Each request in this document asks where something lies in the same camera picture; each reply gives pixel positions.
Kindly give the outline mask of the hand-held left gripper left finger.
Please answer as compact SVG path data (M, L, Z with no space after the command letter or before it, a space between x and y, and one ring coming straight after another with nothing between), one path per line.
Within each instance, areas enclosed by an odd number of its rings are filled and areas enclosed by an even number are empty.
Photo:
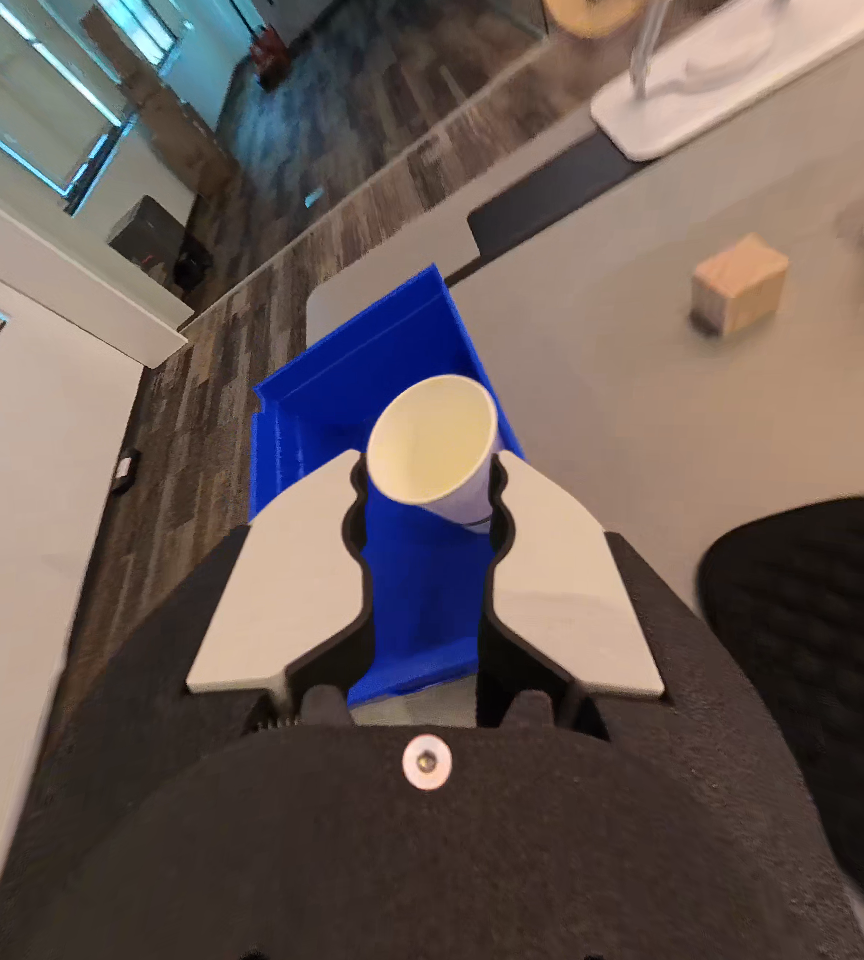
M368 498L364 456L345 450L258 512L186 676L189 692L257 691L278 721L353 723L350 692L375 661Z

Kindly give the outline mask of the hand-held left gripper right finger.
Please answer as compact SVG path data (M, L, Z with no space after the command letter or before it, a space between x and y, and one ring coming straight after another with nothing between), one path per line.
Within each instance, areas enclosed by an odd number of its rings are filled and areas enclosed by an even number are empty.
M558 727L593 727L595 699L660 701L666 685L603 525L510 451L493 457L478 630L477 725L546 695Z

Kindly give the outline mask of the blue plastic bin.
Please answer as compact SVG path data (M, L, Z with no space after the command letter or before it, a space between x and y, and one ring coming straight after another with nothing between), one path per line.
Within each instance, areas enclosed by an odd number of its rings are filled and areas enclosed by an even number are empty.
M449 286L431 265L254 387L249 513L346 450L365 452L380 414L427 378L480 382L496 402L506 450L524 457ZM375 659L348 695L357 707L477 670L486 534L370 488L364 557L372 573Z

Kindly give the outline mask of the wooden cube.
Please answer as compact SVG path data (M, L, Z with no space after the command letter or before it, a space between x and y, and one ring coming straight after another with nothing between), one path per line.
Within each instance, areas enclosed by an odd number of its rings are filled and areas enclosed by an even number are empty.
M749 233L702 261L691 279L691 316L728 337L776 313L788 277L788 257Z

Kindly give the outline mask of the black textured cushion pad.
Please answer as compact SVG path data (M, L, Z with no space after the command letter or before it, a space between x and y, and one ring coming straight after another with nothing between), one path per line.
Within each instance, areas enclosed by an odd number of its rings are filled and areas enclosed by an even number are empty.
M705 552L703 617L773 715L864 893L864 496L786 510Z

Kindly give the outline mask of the black cabinet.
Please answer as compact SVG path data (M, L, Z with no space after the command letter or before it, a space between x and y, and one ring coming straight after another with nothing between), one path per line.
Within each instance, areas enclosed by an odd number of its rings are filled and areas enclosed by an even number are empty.
M203 284L214 266L207 246L149 195L114 225L107 245L179 297Z

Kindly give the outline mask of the black rectangular desk plate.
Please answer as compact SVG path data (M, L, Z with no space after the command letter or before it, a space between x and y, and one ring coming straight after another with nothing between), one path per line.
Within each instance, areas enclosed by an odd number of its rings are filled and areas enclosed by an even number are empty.
M651 165L599 130L553 156L466 219L479 258L503 256Z

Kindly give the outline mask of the wooden book stand white base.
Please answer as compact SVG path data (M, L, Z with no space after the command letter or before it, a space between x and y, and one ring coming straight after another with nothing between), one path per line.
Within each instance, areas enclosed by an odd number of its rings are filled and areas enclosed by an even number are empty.
M624 74L590 118L631 162L660 159L864 41L864 1L733 1L660 45L670 1L550 2L556 25L601 40L642 15Z

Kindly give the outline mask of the red floor object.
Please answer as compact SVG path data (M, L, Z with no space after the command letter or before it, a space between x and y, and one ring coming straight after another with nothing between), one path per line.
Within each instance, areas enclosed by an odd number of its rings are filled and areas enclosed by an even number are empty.
M291 59L282 38L272 26L264 26L253 36L249 56L260 87L271 92L289 72Z

